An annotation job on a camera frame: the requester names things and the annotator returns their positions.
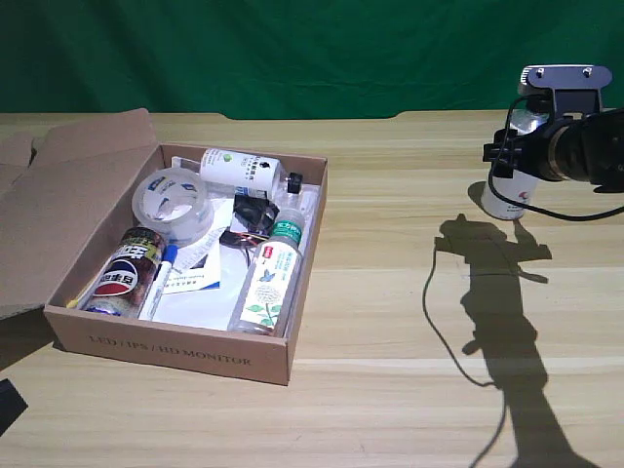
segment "open cardboard box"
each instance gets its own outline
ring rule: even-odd
[[[208,146],[158,143],[144,109],[51,129],[28,166],[30,143],[17,135],[0,144],[0,318],[43,305],[66,351],[288,384],[327,195],[326,159],[254,153],[320,186],[289,324],[277,338],[64,307],[136,225],[138,184],[173,156],[199,161]]]

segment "black bottle cap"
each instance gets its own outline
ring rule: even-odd
[[[303,175],[299,173],[290,173],[288,178],[287,192],[299,193],[303,184]]]

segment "marker pen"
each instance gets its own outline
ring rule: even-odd
[[[145,302],[143,302],[143,306],[140,309],[140,314],[138,315],[140,320],[152,320],[154,318],[156,307],[158,306],[158,302],[160,302],[161,295],[163,295],[163,289],[167,284],[169,274],[174,268],[176,256],[177,246],[169,244],[165,248],[165,253],[163,253],[163,260],[158,267],[156,279],[152,283],[149,293],[147,294],[147,298],[145,299]]]

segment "green backdrop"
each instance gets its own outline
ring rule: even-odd
[[[235,119],[503,108],[523,65],[599,63],[623,0],[0,0],[0,111]]]

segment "white pill bottle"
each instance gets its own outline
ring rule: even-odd
[[[516,109],[512,113],[509,127],[518,131],[518,135],[526,135],[546,123],[547,120],[547,114],[536,114],[527,109]],[[511,178],[497,176],[492,178],[492,183],[498,193],[510,200],[524,204],[530,203],[538,181],[539,178],[516,170],[513,171]],[[518,219],[525,214],[524,208],[507,203],[494,195],[489,189],[487,181],[481,203],[488,215],[498,219]]]

